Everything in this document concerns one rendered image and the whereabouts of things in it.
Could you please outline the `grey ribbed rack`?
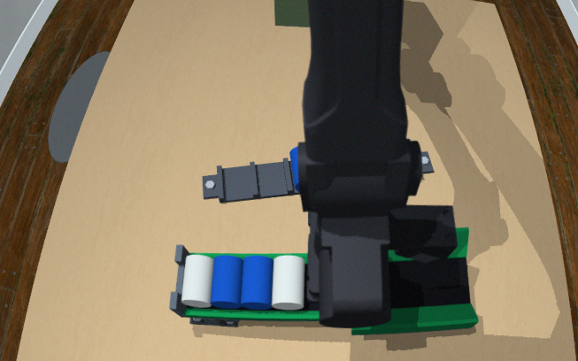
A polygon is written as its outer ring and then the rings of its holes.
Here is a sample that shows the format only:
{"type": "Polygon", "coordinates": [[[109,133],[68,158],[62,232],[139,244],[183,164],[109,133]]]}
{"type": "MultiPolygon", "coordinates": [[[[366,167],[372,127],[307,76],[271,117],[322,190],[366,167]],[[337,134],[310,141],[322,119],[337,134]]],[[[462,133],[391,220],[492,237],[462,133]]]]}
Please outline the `grey ribbed rack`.
{"type": "Polygon", "coordinates": [[[289,170],[293,193],[288,194],[283,162],[255,165],[258,197],[253,197],[250,166],[222,168],[224,200],[222,203],[254,200],[261,198],[300,195],[295,189],[291,161],[289,170]]]}

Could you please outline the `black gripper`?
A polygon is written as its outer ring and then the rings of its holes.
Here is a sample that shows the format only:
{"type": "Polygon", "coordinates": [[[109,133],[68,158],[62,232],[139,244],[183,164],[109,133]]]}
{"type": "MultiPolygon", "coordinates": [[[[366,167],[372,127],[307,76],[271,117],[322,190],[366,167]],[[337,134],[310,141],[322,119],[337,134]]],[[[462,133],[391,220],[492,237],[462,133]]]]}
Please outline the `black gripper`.
{"type": "Polygon", "coordinates": [[[317,227],[316,212],[308,212],[308,256],[307,256],[307,292],[308,303],[320,303],[319,253],[322,251],[321,235],[317,227]],[[317,227],[317,230],[316,230],[317,227]]]}

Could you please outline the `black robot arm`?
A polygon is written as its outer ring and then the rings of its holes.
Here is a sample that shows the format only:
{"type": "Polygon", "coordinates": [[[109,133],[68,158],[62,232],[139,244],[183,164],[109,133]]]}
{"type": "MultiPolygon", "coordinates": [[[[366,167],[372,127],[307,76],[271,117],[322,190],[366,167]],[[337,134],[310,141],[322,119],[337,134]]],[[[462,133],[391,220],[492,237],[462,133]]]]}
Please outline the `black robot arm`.
{"type": "Polygon", "coordinates": [[[318,213],[326,249],[320,324],[378,326],[391,321],[389,250],[423,263],[446,259],[458,247],[453,205],[407,204],[420,186],[422,155],[406,138],[404,0],[308,0],[308,9],[297,170],[303,212],[318,213]]]}

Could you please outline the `blue plastic bar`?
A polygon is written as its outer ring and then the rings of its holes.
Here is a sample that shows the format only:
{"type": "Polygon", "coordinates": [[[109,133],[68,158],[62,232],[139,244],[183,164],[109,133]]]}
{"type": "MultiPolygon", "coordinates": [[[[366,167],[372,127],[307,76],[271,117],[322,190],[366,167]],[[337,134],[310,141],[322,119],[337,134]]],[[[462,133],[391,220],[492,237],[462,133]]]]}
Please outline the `blue plastic bar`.
{"type": "Polygon", "coordinates": [[[243,260],[235,256],[214,258],[211,305],[224,309],[241,308],[243,260]]]}
{"type": "Polygon", "coordinates": [[[243,259],[241,306],[253,310],[272,308],[274,260],[264,256],[243,259]]]}
{"type": "Polygon", "coordinates": [[[297,147],[292,149],[290,151],[289,155],[290,155],[290,161],[291,161],[291,166],[292,166],[295,189],[300,192],[299,183],[298,183],[298,170],[297,170],[297,147]]]}

